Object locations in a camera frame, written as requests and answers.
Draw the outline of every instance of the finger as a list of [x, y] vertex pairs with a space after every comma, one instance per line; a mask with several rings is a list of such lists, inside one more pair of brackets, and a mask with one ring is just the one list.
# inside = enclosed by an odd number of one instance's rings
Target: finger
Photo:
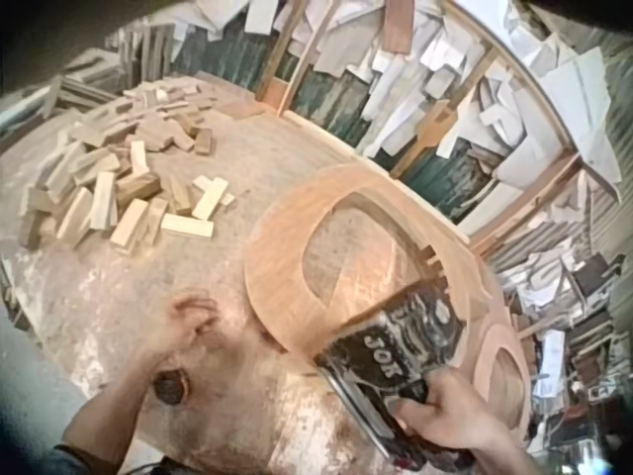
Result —
[[441, 428], [441, 413], [434, 406], [419, 404], [411, 399], [398, 400], [391, 409], [392, 415], [403, 421], [424, 438], [432, 437]]

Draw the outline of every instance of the workshop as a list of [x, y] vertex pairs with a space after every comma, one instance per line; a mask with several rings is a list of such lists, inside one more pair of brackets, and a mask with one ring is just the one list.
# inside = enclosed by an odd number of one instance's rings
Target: workshop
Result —
[[633, 473], [614, 4], [17, 6], [6, 473]]

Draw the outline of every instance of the white paper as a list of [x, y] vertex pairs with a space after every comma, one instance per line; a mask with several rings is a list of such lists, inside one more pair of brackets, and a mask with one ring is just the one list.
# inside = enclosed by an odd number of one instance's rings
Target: white paper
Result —
[[549, 330], [543, 340], [543, 361], [539, 380], [534, 387], [534, 396], [555, 398], [561, 384], [563, 357], [565, 355], [565, 332]]

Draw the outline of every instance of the person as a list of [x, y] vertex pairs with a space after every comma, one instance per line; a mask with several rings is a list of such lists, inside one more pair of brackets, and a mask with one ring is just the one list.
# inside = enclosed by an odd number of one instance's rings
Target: person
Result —
[[[152, 377], [171, 354], [186, 349], [218, 317], [216, 302], [204, 291], [173, 298], [166, 318], [150, 333], [123, 374], [84, 405], [41, 461], [44, 475], [118, 473], [134, 436], [136, 421]], [[398, 400], [394, 416], [429, 441], [473, 451], [489, 473], [532, 475], [534, 461], [513, 441], [483, 399], [452, 368], [429, 373], [429, 397], [422, 405]]]
[[64, 431], [62, 444], [40, 462], [38, 473], [118, 473], [154, 374], [169, 356], [192, 345], [217, 317], [218, 306], [205, 291], [185, 291], [174, 297], [165, 318], [150, 332], [124, 372], [79, 410]]

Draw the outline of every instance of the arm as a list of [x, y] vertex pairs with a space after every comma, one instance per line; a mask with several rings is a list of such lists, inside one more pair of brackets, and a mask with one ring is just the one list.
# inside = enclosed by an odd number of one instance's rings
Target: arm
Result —
[[401, 399], [392, 407], [394, 417], [407, 429], [443, 447], [470, 449], [487, 473], [541, 473], [459, 371], [432, 371], [427, 383], [426, 404]]
[[204, 293], [174, 299], [167, 318], [150, 334], [124, 373], [75, 415], [63, 442], [82, 456], [94, 473], [117, 473], [128, 453], [138, 413], [160, 363], [189, 346], [198, 330], [217, 315]]

